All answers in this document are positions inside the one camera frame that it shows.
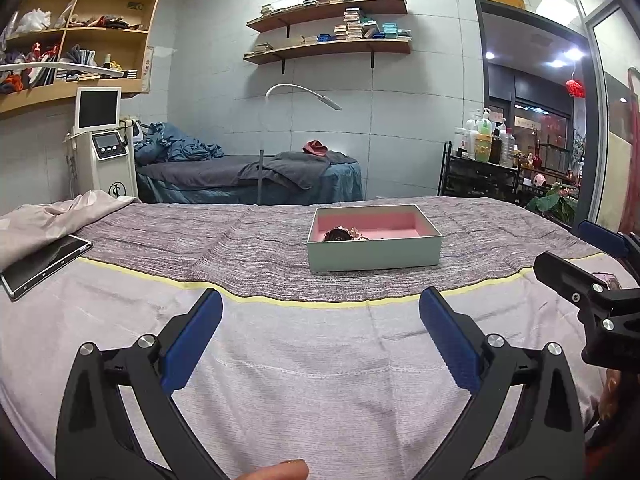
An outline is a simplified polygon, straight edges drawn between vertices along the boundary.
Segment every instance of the machine monitor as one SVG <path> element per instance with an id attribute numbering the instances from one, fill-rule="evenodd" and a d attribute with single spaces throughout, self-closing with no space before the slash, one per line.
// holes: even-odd
<path id="1" fill-rule="evenodd" d="M 76 94 L 76 133 L 97 132 L 120 126 L 121 88 L 79 88 Z"/>

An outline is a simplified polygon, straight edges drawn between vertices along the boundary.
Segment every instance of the blue gripper pad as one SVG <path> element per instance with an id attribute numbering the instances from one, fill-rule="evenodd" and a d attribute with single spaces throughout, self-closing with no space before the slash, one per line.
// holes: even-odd
<path id="1" fill-rule="evenodd" d="M 580 240 L 584 240 L 614 258 L 626 258 L 629 254 L 625 239 L 621 235 L 588 220 L 580 222 L 576 235 Z"/>
<path id="2" fill-rule="evenodd" d="M 472 395 L 480 389 L 480 356 L 451 314 L 429 289 L 420 295 L 420 319 L 459 388 Z"/>
<path id="3" fill-rule="evenodd" d="M 186 386 L 221 319 L 222 297 L 214 290 L 166 352 L 160 384 L 168 396 Z"/>

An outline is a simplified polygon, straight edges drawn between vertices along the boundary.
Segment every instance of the red lantern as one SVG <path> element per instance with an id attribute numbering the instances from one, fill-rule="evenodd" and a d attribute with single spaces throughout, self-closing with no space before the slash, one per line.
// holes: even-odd
<path id="1" fill-rule="evenodd" d="M 569 95 L 571 97 L 580 97 L 584 99 L 584 85 L 580 81 L 576 81 L 574 79 L 569 79 L 565 84 L 566 89 L 569 91 Z"/>

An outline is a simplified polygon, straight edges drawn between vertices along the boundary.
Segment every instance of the box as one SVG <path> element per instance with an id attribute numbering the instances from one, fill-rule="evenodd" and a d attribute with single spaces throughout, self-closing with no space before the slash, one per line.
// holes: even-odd
<path id="1" fill-rule="evenodd" d="M 339 226 L 368 240 L 322 241 Z M 431 266 L 441 247 L 442 234 L 415 205 L 318 208 L 306 240 L 312 272 Z"/>

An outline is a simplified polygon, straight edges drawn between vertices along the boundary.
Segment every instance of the silver bolt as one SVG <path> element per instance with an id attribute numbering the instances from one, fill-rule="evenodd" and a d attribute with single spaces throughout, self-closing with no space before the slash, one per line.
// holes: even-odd
<path id="1" fill-rule="evenodd" d="M 553 355 L 560 355 L 562 353 L 562 347 L 558 343 L 549 343 L 546 349 Z"/>
<path id="2" fill-rule="evenodd" d="M 156 342 L 155 337 L 153 337 L 151 334 L 146 334 L 146 335 L 143 335 L 140 339 L 138 339 L 138 346 L 140 348 L 149 348 L 150 346 L 153 346 L 155 342 Z"/>
<path id="3" fill-rule="evenodd" d="M 82 355 L 89 355 L 93 351 L 94 351 L 94 346 L 91 343 L 84 343 L 80 347 L 80 353 Z"/>
<path id="4" fill-rule="evenodd" d="M 504 345 L 504 339 L 497 334 L 489 334 L 486 341 L 489 343 L 489 346 L 493 346 L 494 348 L 500 348 Z"/>

